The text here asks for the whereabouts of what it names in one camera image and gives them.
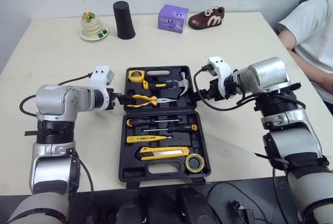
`purple tissue box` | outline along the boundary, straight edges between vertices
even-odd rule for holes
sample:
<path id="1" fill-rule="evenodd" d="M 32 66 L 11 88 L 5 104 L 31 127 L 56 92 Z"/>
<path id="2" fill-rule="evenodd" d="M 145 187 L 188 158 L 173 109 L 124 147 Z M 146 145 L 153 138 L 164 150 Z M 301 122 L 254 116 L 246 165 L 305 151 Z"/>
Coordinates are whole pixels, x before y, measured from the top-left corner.
<path id="1" fill-rule="evenodd" d="M 188 9 L 165 4 L 158 14 L 158 28 L 182 33 Z"/>

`toolbox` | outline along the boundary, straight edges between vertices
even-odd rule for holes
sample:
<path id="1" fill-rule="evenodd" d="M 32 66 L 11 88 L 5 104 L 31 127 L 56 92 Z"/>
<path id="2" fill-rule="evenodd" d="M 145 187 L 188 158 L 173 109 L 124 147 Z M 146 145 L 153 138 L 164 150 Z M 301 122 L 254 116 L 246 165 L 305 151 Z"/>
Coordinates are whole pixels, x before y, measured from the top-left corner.
<path id="1" fill-rule="evenodd" d="M 210 174 L 211 167 L 200 117 L 195 112 L 197 102 L 189 68 L 129 68 L 124 94 L 133 98 L 131 103 L 124 103 L 120 181 L 127 182 L 127 188 L 138 188 L 141 181 L 161 179 L 190 178 L 195 184 L 205 183 L 204 177 Z M 168 101 L 154 102 L 160 98 Z M 149 170 L 159 163 L 171 164 L 179 170 Z"/>

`shoe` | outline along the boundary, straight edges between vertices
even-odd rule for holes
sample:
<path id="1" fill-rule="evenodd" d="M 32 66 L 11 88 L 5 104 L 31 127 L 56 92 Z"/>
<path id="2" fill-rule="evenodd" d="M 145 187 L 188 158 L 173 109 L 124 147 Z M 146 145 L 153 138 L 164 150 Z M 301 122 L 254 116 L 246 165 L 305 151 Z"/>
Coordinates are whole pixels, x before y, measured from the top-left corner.
<path id="1" fill-rule="evenodd" d="M 188 19 L 188 24 L 195 30 L 203 30 L 221 25 L 223 18 L 224 8 L 213 6 L 199 14 L 191 16 Z"/>

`hammer head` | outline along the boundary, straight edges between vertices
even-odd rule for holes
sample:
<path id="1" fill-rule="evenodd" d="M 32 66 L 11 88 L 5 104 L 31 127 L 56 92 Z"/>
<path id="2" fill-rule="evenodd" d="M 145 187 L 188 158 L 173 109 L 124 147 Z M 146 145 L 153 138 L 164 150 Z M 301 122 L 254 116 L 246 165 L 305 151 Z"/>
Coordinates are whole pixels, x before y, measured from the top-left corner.
<path id="1" fill-rule="evenodd" d="M 185 72 L 181 72 L 181 77 L 183 78 L 181 81 L 178 81 L 178 87 L 184 87 L 184 90 L 180 94 L 180 96 L 184 95 L 189 87 L 189 82 L 185 78 Z"/>

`robotic arm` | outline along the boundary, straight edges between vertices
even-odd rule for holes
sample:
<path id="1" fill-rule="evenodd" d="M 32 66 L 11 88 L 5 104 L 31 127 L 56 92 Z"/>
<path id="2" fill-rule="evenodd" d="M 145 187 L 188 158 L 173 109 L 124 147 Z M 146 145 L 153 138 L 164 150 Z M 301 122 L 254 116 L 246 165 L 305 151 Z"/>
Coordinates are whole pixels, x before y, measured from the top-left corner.
<path id="1" fill-rule="evenodd" d="M 198 90 L 196 84 L 196 75 L 201 71 L 218 77 L 210 82 L 207 91 Z M 267 156 L 257 155 L 285 172 L 302 223 L 332 223 L 333 173 L 327 168 L 329 162 L 322 154 L 305 105 L 293 93 L 300 84 L 291 84 L 284 63 L 273 57 L 232 72 L 222 58 L 211 57 L 196 75 L 196 96 L 206 104 L 205 98 L 219 101 L 236 94 L 243 94 L 238 106 L 246 100 L 255 101 L 254 110 L 261 111 L 262 125 L 269 131 L 263 137 Z"/>
<path id="2" fill-rule="evenodd" d="M 74 125 L 78 112 L 113 109 L 115 96 L 107 89 L 114 73 L 97 66 L 90 87 L 44 85 L 36 93 L 37 131 L 30 169 L 32 196 L 14 211 L 8 223 L 67 223 L 69 195 L 80 180 L 80 160 L 75 151 Z"/>

